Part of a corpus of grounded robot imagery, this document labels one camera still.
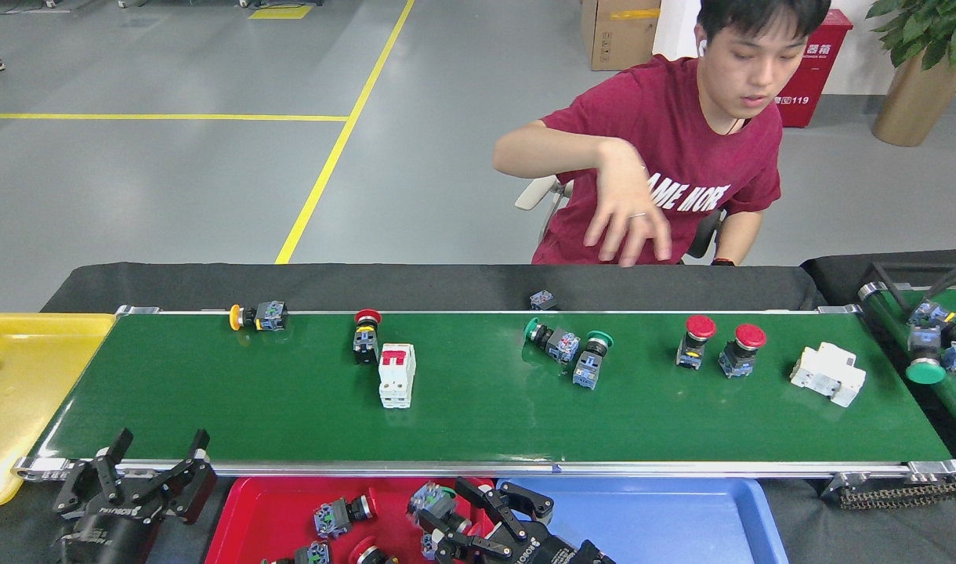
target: fire extinguisher box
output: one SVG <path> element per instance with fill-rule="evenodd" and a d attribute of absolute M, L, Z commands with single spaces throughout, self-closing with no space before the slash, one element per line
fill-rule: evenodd
<path fill-rule="evenodd" d="M 809 35 L 798 70 L 774 99 L 786 128 L 805 128 L 811 121 L 833 61 L 837 60 L 840 44 L 852 28 L 843 12 L 833 8 L 827 12 L 823 24 Z"/>

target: red tray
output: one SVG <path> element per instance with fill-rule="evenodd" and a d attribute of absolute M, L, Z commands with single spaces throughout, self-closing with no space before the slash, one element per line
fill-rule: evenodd
<path fill-rule="evenodd" d="M 492 486 L 489 479 L 471 479 L 478 485 Z M 259 564 L 280 558 L 293 558 L 300 547 L 320 541 L 314 531 L 314 511 L 345 497 L 356 497 L 374 490 L 377 516 L 353 524 L 338 539 L 328 540 L 331 561 L 348 564 L 349 553 L 357 543 L 375 537 L 374 544 L 388 556 L 405 564 L 432 564 L 422 556 L 423 531 L 405 515 L 409 499 L 427 482 L 453 486 L 449 478 L 242 478 L 234 483 L 223 514 L 217 522 L 213 542 L 206 553 L 206 564 Z M 458 513 L 476 524 L 474 533 L 486 535 L 492 522 L 484 513 L 457 497 Z"/>

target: gray floor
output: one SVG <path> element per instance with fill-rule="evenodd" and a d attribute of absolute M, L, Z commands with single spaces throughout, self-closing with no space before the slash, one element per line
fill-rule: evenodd
<path fill-rule="evenodd" d="M 405 6 L 327 0 L 266 21 L 231 0 L 69 0 L 0 16 L 0 112 L 345 117 Z M 528 262 L 545 210 L 515 210 L 525 181 L 493 171 L 491 148 L 610 76 L 588 70 L 578 17 L 575 0 L 417 0 L 291 262 Z M 876 101 L 827 97 L 786 131 L 785 195 L 748 264 L 956 248 L 956 103 L 902 149 L 871 135 Z M 38 310 L 86 264 L 273 262 L 341 131 L 0 119 L 0 311 Z"/>

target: red t-shirt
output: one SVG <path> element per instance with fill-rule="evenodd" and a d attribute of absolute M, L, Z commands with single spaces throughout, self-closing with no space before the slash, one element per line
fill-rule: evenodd
<path fill-rule="evenodd" d="M 697 223 L 715 208 L 757 212 L 781 197 L 777 106 L 771 103 L 731 136 L 713 132 L 701 113 L 694 58 L 657 55 L 592 87 L 543 122 L 563 132 L 625 139 L 639 150 L 653 175 L 653 201 L 669 221 L 669 263 L 683 257 Z M 551 218 L 532 262 L 597 264 L 599 243 L 582 243 L 596 211 L 596 170 L 563 172 L 558 179 L 575 179 L 572 198 Z M 656 261 L 649 240 L 638 263 Z"/>

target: person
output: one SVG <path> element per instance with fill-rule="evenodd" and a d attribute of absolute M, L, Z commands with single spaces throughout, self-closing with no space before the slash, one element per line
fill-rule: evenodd
<path fill-rule="evenodd" d="M 492 165 L 574 179 L 534 264 L 676 263 L 725 208 L 715 264 L 740 264 L 781 195 L 774 97 L 829 0 L 701 0 L 697 58 L 657 55 L 506 133 Z"/>

